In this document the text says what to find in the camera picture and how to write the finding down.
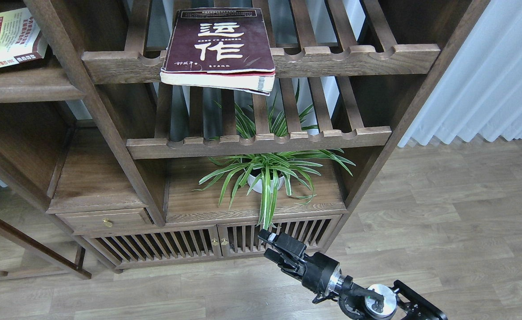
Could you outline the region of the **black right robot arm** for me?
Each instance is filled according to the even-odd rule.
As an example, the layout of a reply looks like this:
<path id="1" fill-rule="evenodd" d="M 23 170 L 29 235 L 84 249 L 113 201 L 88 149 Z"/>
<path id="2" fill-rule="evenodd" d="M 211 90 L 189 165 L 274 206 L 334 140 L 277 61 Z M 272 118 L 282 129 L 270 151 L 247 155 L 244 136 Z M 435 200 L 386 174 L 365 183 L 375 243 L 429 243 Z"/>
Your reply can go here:
<path id="1" fill-rule="evenodd" d="M 405 320 L 446 320 L 447 316 L 409 286 L 397 280 L 392 287 L 373 284 L 363 288 L 341 274 L 339 262 L 319 252 L 309 256 L 306 245 L 288 234 L 261 229 L 258 238 L 272 246 L 263 254 L 281 271 L 316 293 L 312 303 L 335 300 L 348 318 L 390 320 L 401 308 Z"/>

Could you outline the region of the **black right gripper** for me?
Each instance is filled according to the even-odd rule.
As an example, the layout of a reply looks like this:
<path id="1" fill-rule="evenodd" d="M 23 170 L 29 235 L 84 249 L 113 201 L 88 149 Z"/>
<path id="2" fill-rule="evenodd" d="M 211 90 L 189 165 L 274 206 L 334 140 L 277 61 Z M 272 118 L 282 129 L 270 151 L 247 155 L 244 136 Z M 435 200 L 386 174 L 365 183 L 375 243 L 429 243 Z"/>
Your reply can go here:
<path id="1" fill-rule="evenodd" d="M 312 303 L 319 304 L 339 296 L 343 275 L 338 261 L 319 252 L 305 257 L 306 245 L 287 233 L 277 235 L 261 229 L 258 238 L 277 249 L 267 249 L 263 254 L 265 258 L 276 263 L 283 273 L 301 281 L 302 286 L 316 293 Z"/>

